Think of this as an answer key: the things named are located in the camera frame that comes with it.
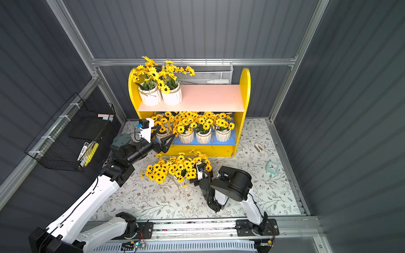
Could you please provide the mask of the sunflower pot top shelf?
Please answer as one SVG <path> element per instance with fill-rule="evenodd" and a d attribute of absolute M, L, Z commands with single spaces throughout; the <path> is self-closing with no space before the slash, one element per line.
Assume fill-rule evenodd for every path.
<path fill-rule="evenodd" d="M 154 106 L 159 104 L 162 99 L 158 91 L 159 74 L 155 68 L 158 64 L 147 56 L 142 58 L 145 63 L 131 70 L 129 80 L 138 88 L 142 102 L 146 106 Z"/>
<path fill-rule="evenodd" d="M 188 159 L 185 153 L 180 152 L 178 156 L 169 160 L 169 178 L 179 187 L 185 188 L 195 179 L 195 170 L 192 159 Z"/>

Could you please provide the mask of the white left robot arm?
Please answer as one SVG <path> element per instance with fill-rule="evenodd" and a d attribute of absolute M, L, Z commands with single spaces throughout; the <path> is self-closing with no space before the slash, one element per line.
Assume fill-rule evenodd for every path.
<path fill-rule="evenodd" d="M 112 159 L 103 167 L 88 190 L 58 219 L 46 228 L 36 228 L 28 237 L 33 253 L 88 253 L 118 237 L 134 238 L 143 227 L 133 215 L 120 212 L 111 220 L 88 231 L 84 226 L 100 206 L 119 190 L 134 172 L 134 163 L 150 151 L 167 153 L 175 135 L 156 142 L 160 127 L 152 122 L 140 129 L 140 140 L 129 134 L 116 136 L 110 146 Z"/>

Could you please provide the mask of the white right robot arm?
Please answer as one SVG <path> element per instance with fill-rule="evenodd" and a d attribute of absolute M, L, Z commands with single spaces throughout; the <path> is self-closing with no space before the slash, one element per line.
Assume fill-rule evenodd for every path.
<path fill-rule="evenodd" d="M 222 166 L 217 177 L 214 177 L 207 163 L 198 163 L 195 169 L 197 178 L 192 182 L 200 187 L 211 210 L 216 213 L 221 211 L 229 199 L 239 202 L 245 210 L 247 219 L 236 221 L 239 236 L 275 235 L 267 213 L 254 200 L 252 177 L 248 172 Z"/>

